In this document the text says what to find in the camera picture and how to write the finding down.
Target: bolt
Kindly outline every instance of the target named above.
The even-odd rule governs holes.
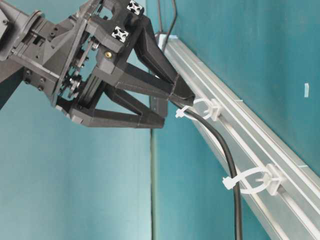
[[[110,59],[110,58],[112,58],[112,53],[109,52],[109,51],[106,51],[106,52],[104,53],[104,56],[105,56],[107,59]]]
[[[93,51],[95,51],[95,50],[98,49],[98,47],[99,47],[99,43],[98,43],[98,42],[94,42],[91,49],[92,49]]]

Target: aluminum rail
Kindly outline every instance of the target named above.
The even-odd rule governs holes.
[[[209,121],[225,137],[238,171],[274,164],[285,176],[276,196],[266,190],[243,195],[270,238],[320,240],[320,178],[179,39],[169,40],[165,55],[196,96],[221,104],[218,120]],[[197,104],[194,108],[203,111]],[[194,124],[228,173],[218,141]],[[244,189],[257,184],[246,179],[240,183]]]

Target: white tape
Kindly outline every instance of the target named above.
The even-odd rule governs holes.
[[[310,85],[309,83],[304,84],[304,97],[308,98],[309,97],[309,91],[310,91]]]

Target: teal wall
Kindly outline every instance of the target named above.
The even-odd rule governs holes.
[[[174,33],[320,175],[320,1],[176,2]],[[156,1],[147,3],[158,29]],[[161,3],[168,29],[172,4]]]
[[[59,22],[84,0],[9,2]],[[0,111],[0,153],[0,239],[151,239],[149,130],[76,125],[22,83]]]
[[[156,2],[147,1],[147,10],[158,30]],[[172,1],[160,2],[168,30]],[[173,33],[320,175],[320,1],[176,2]],[[309,98],[304,98],[305,83],[310,85]],[[170,121],[167,131],[155,131],[153,136],[157,146],[156,236],[195,239],[192,234],[198,234],[196,239],[214,239],[215,235],[219,235],[216,239],[231,239],[232,235],[221,235],[232,226],[231,196],[221,184],[225,173],[211,163],[217,160],[206,153],[192,125]],[[180,154],[183,160],[177,163]],[[245,206],[245,239],[267,238],[256,220],[248,222],[248,217],[253,215]]]

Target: metal rod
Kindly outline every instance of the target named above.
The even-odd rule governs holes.
[[[158,6],[158,19],[159,19],[159,32],[163,33],[164,28],[162,25],[160,0],[157,0],[157,6]]]
[[[172,0],[172,6],[173,6],[173,14],[174,14],[174,16],[173,16],[173,20],[172,20],[170,29],[168,31],[168,34],[166,35],[165,40],[164,40],[164,44],[163,44],[163,47],[162,47],[162,51],[163,52],[166,50],[166,46],[168,44],[169,36],[171,35],[172,30],[174,29],[174,26],[176,24],[177,17],[178,17],[176,0]]]

